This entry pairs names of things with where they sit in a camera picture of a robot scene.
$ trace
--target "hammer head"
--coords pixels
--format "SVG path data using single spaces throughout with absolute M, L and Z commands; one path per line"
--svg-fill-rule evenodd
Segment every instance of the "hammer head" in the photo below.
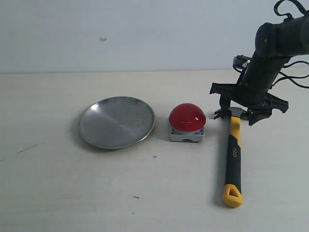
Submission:
M 239 107 L 229 107 L 228 109 L 220 109 L 217 110 L 215 113 L 214 119 L 218 117 L 224 117 L 224 116 L 229 116 L 229 117 L 240 117 L 240 118 L 248 118 L 249 112 L 239 108 Z

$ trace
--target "mark on table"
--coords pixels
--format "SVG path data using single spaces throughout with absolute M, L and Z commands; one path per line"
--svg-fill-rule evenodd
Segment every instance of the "mark on table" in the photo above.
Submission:
M 20 154 L 20 153 L 22 153 L 22 152 L 24 152 L 24 151 L 27 151 L 27 150 L 29 150 L 29 149 L 32 149 L 32 148 L 34 148 L 34 147 L 36 147 L 36 146 L 43 145 L 43 144 L 44 144 L 44 143 L 42 143 L 42 144 L 35 144 L 35 145 L 33 145 L 33 146 L 31 146 L 31 147 L 28 147 L 28 148 L 26 148 L 26 149 L 24 149 L 24 150 L 21 150 L 21 151 L 15 153 L 15 154 L 16 154 L 16 155 L 17 155 L 17 154 Z

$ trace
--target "hammer handle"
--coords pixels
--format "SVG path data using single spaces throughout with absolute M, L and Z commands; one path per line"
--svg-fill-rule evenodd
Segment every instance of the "hammer handle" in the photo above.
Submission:
M 240 188 L 240 145 L 240 117 L 232 116 L 227 146 L 223 201 L 233 208 L 239 207 L 243 203 Z

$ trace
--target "black rubber grip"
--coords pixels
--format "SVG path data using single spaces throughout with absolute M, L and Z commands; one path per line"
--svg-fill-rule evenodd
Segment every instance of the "black rubber grip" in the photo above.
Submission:
M 228 137 L 225 184 L 232 184 L 237 187 L 239 192 L 241 180 L 240 146 L 233 135 Z

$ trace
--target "hammer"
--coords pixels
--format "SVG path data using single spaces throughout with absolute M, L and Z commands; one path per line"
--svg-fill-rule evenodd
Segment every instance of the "hammer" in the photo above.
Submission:
M 215 112 L 215 119 L 220 116 L 230 117 L 223 202 L 230 207 L 236 208 L 243 203 L 240 188 L 240 119 L 247 117 L 247 111 L 239 107 L 229 107 Z

